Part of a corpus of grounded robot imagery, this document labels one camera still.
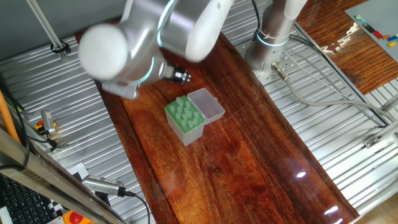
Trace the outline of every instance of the wooden board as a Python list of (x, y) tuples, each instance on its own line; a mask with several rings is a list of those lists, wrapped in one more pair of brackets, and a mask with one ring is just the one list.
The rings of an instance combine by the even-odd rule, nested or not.
[(297, 20), (364, 95), (398, 77), (398, 64), (345, 13), (365, 1), (308, 0)]
[[(99, 88), (157, 223), (349, 223), (358, 216), (225, 36), (201, 63), (163, 53), (188, 68), (190, 83), (140, 87), (134, 101)], [(184, 147), (164, 107), (203, 87), (226, 113)]]

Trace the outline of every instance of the white plastic box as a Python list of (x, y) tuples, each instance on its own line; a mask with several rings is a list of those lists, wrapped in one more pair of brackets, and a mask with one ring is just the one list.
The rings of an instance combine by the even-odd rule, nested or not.
[[(186, 106), (186, 99), (194, 108)], [(183, 105), (180, 106), (182, 108), (180, 110), (181, 112), (177, 110), (179, 101), (184, 102)], [(185, 108), (188, 108), (192, 113), (184, 111)], [(224, 108), (221, 107), (216, 98), (214, 98), (206, 88), (189, 93), (187, 97), (182, 96), (181, 98), (177, 98), (165, 107), (165, 111), (167, 122), (184, 146), (188, 146), (193, 141), (200, 138), (203, 135), (205, 125), (220, 119), (225, 113)], [(194, 112), (199, 112), (200, 116), (196, 116), (197, 114), (193, 115)], [(190, 114), (191, 116), (185, 116), (186, 119), (184, 119), (184, 114)], [(195, 121), (195, 118), (197, 119), (196, 124), (190, 127), (190, 124), (193, 124), (192, 122)]]

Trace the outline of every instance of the clear plastic container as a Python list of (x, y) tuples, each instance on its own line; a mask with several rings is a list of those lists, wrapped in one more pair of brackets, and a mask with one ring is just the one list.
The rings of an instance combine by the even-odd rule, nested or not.
[(224, 113), (224, 108), (217, 102), (206, 88), (194, 91), (187, 95), (195, 108), (205, 117), (205, 125), (220, 119)]
[(165, 107), (167, 122), (184, 146), (203, 135), (203, 128), (220, 119), (224, 108), (206, 88), (177, 97)]

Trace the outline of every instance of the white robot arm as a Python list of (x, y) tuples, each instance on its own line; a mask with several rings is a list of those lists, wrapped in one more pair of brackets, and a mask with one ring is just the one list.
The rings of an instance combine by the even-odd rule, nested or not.
[(133, 0), (117, 25), (91, 27), (80, 40), (80, 62), (103, 89), (129, 99), (139, 85), (160, 79), (185, 83), (190, 75), (169, 65), (159, 47), (191, 62), (214, 47), (233, 0)]

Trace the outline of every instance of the red button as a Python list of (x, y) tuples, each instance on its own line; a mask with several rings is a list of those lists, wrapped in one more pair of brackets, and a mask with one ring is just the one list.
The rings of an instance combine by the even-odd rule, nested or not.
[(79, 224), (81, 221), (83, 221), (83, 216), (77, 214), (76, 212), (72, 212), (69, 216), (69, 221), (72, 224)]

